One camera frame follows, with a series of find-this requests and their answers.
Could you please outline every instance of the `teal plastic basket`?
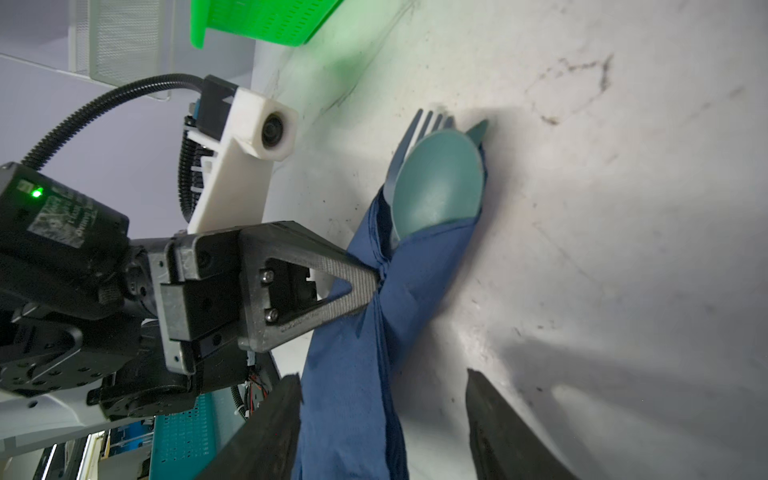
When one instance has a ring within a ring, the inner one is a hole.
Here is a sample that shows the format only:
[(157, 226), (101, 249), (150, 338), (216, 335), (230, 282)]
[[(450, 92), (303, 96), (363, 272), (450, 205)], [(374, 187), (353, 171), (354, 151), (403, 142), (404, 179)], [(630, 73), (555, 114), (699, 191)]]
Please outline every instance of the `teal plastic basket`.
[(193, 480), (216, 456), (216, 416), (210, 393), (194, 408), (155, 418), (150, 480)]

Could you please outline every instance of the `blue cloth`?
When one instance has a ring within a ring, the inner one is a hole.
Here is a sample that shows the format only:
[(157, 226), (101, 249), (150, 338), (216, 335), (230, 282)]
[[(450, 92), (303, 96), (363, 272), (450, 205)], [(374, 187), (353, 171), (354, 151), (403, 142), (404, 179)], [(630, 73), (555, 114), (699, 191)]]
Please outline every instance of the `blue cloth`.
[[(421, 230), (390, 253), (389, 205), (381, 191), (373, 200), (347, 251), (377, 269), (382, 281), (365, 310), (313, 334), (293, 480), (409, 477), (390, 375), (434, 314), (476, 223)], [(337, 282), (331, 295), (340, 288)]]

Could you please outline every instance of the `screw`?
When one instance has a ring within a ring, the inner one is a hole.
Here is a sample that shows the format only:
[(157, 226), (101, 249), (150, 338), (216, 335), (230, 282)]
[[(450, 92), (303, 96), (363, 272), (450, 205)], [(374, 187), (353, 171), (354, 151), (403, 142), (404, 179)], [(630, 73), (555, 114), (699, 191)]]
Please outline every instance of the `screw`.
[(201, 269), (208, 268), (210, 265), (210, 253), (208, 252), (199, 252), (197, 254), (197, 267)]
[(275, 323), (277, 321), (277, 309), (270, 308), (264, 314), (264, 319), (267, 323)]
[(272, 270), (261, 270), (261, 283), (269, 285), (275, 281), (275, 273)]
[(277, 113), (270, 114), (261, 129), (261, 143), (267, 148), (276, 147), (283, 139), (284, 130), (283, 119)]

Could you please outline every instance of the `camera lens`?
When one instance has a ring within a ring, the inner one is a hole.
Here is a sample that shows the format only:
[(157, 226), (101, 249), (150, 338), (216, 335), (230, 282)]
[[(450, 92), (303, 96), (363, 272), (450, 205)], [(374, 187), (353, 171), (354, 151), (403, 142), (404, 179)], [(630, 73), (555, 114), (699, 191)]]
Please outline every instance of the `camera lens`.
[(278, 114), (270, 114), (261, 129), (261, 143), (264, 147), (272, 148), (283, 139), (283, 120)]

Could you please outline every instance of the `green plastic basket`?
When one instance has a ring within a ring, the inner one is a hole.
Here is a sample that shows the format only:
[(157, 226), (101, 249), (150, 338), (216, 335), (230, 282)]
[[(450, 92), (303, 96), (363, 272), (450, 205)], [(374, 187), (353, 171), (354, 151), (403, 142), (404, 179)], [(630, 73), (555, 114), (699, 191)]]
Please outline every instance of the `green plastic basket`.
[(342, 0), (192, 0), (190, 41), (202, 48), (205, 29), (298, 47)]

